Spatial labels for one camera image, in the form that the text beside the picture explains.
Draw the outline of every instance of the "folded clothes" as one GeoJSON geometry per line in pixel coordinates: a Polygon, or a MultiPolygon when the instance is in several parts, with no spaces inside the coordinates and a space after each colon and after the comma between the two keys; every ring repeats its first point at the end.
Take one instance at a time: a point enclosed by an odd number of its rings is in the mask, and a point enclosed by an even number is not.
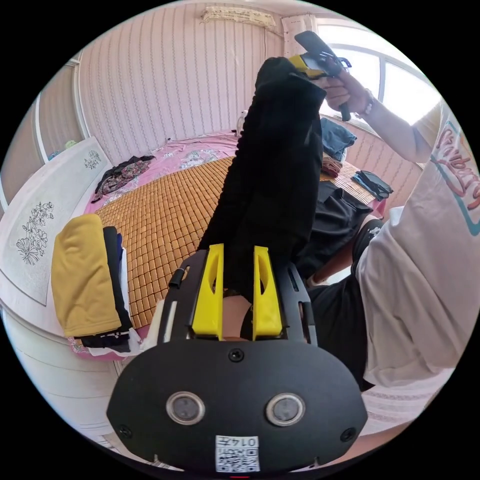
{"type": "Polygon", "coordinates": [[[344,126],[328,118],[321,118],[320,124],[323,151],[332,159],[344,162],[347,148],[355,143],[357,137],[344,126]]]}
{"type": "Polygon", "coordinates": [[[342,171],[342,163],[334,160],[333,158],[323,155],[323,160],[321,164],[321,171],[331,177],[338,177],[340,172],[342,171]]]}
{"type": "Polygon", "coordinates": [[[51,291],[66,337],[102,334],[122,326],[98,215],[73,218],[56,236],[51,291]]]}
{"type": "Polygon", "coordinates": [[[114,226],[106,226],[103,229],[103,244],[106,249],[108,269],[110,272],[111,288],[115,300],[115,310],[121,322],[121,326],[115,330],[101,335],[82,335],[75,337],[81,340],[84,347],[111,348],[118,352],[129,352],[129,330],[132,328],[129,313],[125,308],[124,297],[120,286],[120,263],[118,261],[117,229],[114,226]]]}
{"type": "Polygon", "coordinates": [[[368,190],[379,202],[394,192],[390,185],[371,171],[360,170],[351,179],[368,190]]]}

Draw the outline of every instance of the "window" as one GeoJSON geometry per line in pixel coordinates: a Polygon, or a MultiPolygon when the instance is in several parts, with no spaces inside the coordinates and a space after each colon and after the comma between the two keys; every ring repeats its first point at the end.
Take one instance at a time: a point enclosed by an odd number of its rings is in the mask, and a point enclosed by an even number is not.
{"type": "MultiPolygon", "coordinates": [[[[376,55],[363,53],[361,51],[344,50],[340,48],[333,48],[337,57],[347,59],[350,64],[350,73],[366,88],[371,90],[376,98],[379,97],[380,87],[380,59],[376,55]]],[[[339,113],[332,110],[327,102],[323,103],[320,108],[320,113],[323,115],[338,115],[339,113]]]]}
{"type": "MultiPolygon", "coordinates": [[[[338,57],[351,63],[350,73],[410,125],[440,100],[439,93],[420,69],[381,36],[348,20],[319,18],[317,26],[321,39],[338,57]]],[[[326,103],[320,113],[339,115],[326,103]]]]}
{"type": "Polygon", "coordinates": [[[396,65],[385,65],[383,104],[410,125],[420,120],[439,100],[440,94],[424,81],[396,65]]]}
{"type": "Polygon", "coordinates": [[[398,48],[372,31],[358,27],[319,25],[318,35],[328,45],[338,44],[363,47],[374,52],[388,55],[420,71],[398,48]]]}

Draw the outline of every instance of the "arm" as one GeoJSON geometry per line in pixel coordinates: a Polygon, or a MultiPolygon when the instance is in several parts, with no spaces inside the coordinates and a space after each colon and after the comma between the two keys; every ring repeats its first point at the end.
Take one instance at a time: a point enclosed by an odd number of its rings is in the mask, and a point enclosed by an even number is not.
{"type": "MultiPolygon", "coordinates": [[[[430,117],[436,116],[435,110],[429,112],[418,124],[422,126],[426,123],[431,124],[430,117]]],[[[423,164],[430,158],[438,129],[434,133],[433,140],[431,140],[431,135],[429,135],[430,138],[425,139],[422,133],[426,134],[422,131],[422,127],[419,129],[418,124],[409,125],[408,122],[396,116],[378,100],[374,100],[370,113],[365,115],[363,119],[392,150],[405,160],[423,164]]]]}
{"type": "MultiPolygon", "coordinates": [[[[338,111],[340,105],[346,103],[351,112],[361,115],[371,102],[367,90],[346,71],[338,78],[322,77],[314,82],[326,91],[327,103],[334,110],[338,111]]],[[[439,133],[441,105],[439,103],[415,125],[409,125],[374,99],[370,112],[362,117],[401,157],[423,164],[429,160],[439,133]]]]}

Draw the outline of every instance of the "black folded clothing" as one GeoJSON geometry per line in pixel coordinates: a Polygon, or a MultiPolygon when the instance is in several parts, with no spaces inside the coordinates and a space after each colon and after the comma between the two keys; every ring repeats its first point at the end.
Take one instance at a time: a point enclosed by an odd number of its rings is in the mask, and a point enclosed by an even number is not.
{"type": "Polygon", "coordinates": [[[367,189],[378,201],[387,199],[394,192],[390,185],[371,171],[360,170],[351,179],[367,189]]]}
{"type": "Polygon", "coordinates": [[[253,301],[254,246],[290,260],[312,231],[322,167],[313,122],[326,92],[286,58],[261,67],[238,150],[198,249],[224,244],[224,285],[253,301]]]}
{"type": "Polygon", "coordinates": [[[330,181],[319,182],[310,240],[294,259],[300,277],[310,278],[359,231],[372,209],[330,181]]]}
{"type": "Polygon", "coordinates": [[[84,347],[110,348],[118,352],[129,352],[129,330],[132,328],[129,313],[125,308],[124,296],[120,286],[120,263],[117,229],[114,226],[106,226],[103,229],[108,269],[110,271],[111,287],[115,300],[115,310],[120,319],[120,328],[97,335],[85,335],[75,337],[81,340],[84,347]]]}

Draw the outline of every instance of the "screw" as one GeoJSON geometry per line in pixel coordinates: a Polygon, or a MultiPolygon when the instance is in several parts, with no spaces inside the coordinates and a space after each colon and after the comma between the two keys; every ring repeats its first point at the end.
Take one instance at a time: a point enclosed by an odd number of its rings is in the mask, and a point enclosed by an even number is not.
{"type": "Polygon", "coordinates": [[[131,439],[132,438],[132,431],[125,425],[120,425],[120,428],[118,429],[120,432],[120,435],[122,437],[125,437],[126,439],[131,439]]]}
{"type": "Polygon", "coordinates": [[[233,348],[228,352],[228,359],[231,362],[241,362],[244,359],[245,354],[239,348],[233,348]]]}
{"type": "Polygon", "coordinates": [[[352,428],[347,428],[341,435],[340,435],[340,440],[342,442],[349,442],[357,433],[357,431],[352,427],[352,428]]]}

